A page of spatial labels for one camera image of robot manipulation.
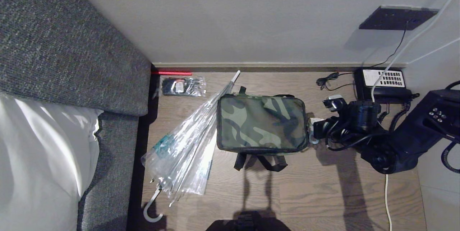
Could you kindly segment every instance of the plastic bag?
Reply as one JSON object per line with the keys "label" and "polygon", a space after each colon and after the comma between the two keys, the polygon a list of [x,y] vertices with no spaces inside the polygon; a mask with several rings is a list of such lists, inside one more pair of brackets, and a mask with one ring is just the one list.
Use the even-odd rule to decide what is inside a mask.
{"label": "plastic bag", "polygon": [[204,77],[161,77],[163,95],[205,96],[206,81]]}
{"label": "plastic bag", "polygon": [[215,147],[219,98],[231,92],[239,71],[227,86],[202,104],[182,124],[142,157],[142,164],[166,192],[171,204],[184,193],[204,195]]}

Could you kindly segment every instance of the gray fabric upholstery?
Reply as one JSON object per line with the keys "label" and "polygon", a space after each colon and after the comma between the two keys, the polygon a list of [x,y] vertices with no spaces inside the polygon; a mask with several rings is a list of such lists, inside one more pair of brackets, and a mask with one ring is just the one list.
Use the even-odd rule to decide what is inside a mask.
{"label": "gray fabric upholstery", "polygon": [[105,112],[99,129],[99,159],[79,202],[78,230],[126,230],[138,118]]}
{"label": "gray fabric upholstery", "polygon": [[151,63],[87,0],[0,0],[0,92],[147,113]]}

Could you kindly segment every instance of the white cushion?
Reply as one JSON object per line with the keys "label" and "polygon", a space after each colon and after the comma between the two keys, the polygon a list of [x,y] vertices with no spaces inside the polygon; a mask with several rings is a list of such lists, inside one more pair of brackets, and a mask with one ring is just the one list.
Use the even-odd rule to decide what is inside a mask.
{"label": "white cushion", "polygon": [[0,95],[0,229],[76,230],[102,112]]}

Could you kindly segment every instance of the black wall plate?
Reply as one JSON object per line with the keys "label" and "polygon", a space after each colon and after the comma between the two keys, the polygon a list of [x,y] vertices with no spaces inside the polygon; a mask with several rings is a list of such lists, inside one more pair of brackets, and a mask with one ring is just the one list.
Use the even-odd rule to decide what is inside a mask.
{"label": "black wall plate", "polygon": [[439,12],[439,9],[380,6],[370,15],[359,29],[368,30],[414,30]]}

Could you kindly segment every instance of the red stick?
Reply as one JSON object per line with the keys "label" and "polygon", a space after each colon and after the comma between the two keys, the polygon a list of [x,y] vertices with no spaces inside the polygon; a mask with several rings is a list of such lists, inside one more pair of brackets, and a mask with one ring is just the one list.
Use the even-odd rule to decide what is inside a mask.
{"label": "red stick", "polygon": [[160,75],[192,75],[191,72],[178,72],[178,71],[152,71],[152,74],[160,74]]}

